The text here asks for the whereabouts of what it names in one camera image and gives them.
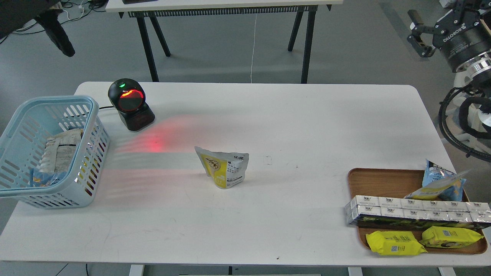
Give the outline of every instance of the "blue plastic basket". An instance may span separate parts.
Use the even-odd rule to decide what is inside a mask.
[[[88,96],[39,97],[17,108],[0,137],[0,197],[45,209],[89,205],[109,146],[98,111]],[[30,171],[39,165],[47,138],[73,128],[83,129],[83,136],[66,176],[52,186],[31,187]]]

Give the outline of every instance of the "white table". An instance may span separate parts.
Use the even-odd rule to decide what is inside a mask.
[[[331,5],[341,4],[343,0],[157,0],[150,2],[124,4],[122,0],[109,0],[106,11],[119,12],[122,17],[128,12],[130,17],[136,17],[141,41],[145,50],[148,68],[153,82],[159,81],[155,61],[153,58],[150,40],[145,24],[145,17],[149,17],[155,33],[166,56],[170,50],[164,38],[158,16],[190,16],[190,15],[220,15],[220,14],[257,14],[276,12],[296,12],[288,51],[293,50],[303,12],[308,12],[305,48],[303,52],[303,65],[300,83],[307,83],[308,68],[310,64],[310,51],[314,33],[315,14],[320,4],[325,4],[331,10]]]
[[[78,95],[107,106],[109,82]],[[355,167],[453,170],[407,85],[142,83],[156,121],[111,137],[94,202],[39,210],[19,202],[0,260],[290,266],[488,266],[479,255],[380,257],[347,227]],[[214,186],[193,147],[250,154],[243,183]]]

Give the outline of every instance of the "yellow snack package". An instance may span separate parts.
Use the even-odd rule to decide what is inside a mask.
[[[421,244],[438,248],[462,248],[469,246],[483,235],[466,228],[432,226],[423,232]]]
[[[366,234],[368,245],[380,255],[419,255],[427,252],[411,231],[375,231]]]
[[[206,174],[213,178],[220,189],[228,189],[244,181],[246,177],[248,153],[213,152],[194,147]]]

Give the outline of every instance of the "brown tray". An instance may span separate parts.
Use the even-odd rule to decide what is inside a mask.
[[[371,195],[403,198],[411,192],[421,188],[423,181],[423,170],[409,169],[373,169],[373,168],[354,168],[348,173],[348,185],[350,187],[351,198],[355,195]],[[462,201],[468,201],[464,192]],[[394,231],[391,229],[380,228],[360,228],[358,235],[361,242],[368,248],[366,234],[375,231]],[[422,230],[412,231],[417,240],[421,240]],[[488,242],[482,238],[474,244],[464,248],[447,249],[426,247],[428,253],[458,253],[458,254],[481,254],[486,252]]]

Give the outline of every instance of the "black table leg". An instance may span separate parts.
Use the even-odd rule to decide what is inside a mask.
[[[307,83],[308,67],[310,64],[310,51],[312,50],[312,37],[314,35],[315,11],[308,12],[307,35],[305,36],[305,49],[303,50],[302,79],[300,83]]]
[[[302,21],[303,11],[298,11],[295,17],[295,22],[293,23],[292,35],[290,36],[290,43],[288,43],[288,51],[293,50],[293,45],[295,44],[295,39],[297,38],[297,33],[299,32],[300,22]]]
[[[137,17],[138,28],[140,29],[141,41],[143,43],[143,49],[145,49],[145,56],[147,57],[148,69],[150,69],[150,75],[152,81],[159,82],[159,76],[157,75],[157,69],[155,67],[155,61],[153,59],[152,48],[150,47],[150,40],[148,39],[147,27],[145,25],[145,19],[143,17]]]
[[[162,29],[160,29],[159,22],[157,21],[156,17],[150,17],[150,21],[152,22],[152,25],[154,26],[155,33],[157,34],[157,37],[159,38],[160,45],[162,45],[162,49],[164,50],[165,56],[170,56],[170,51],[169,47],[167,46],[167,42],[165,41],[164,35],[162,34]]]

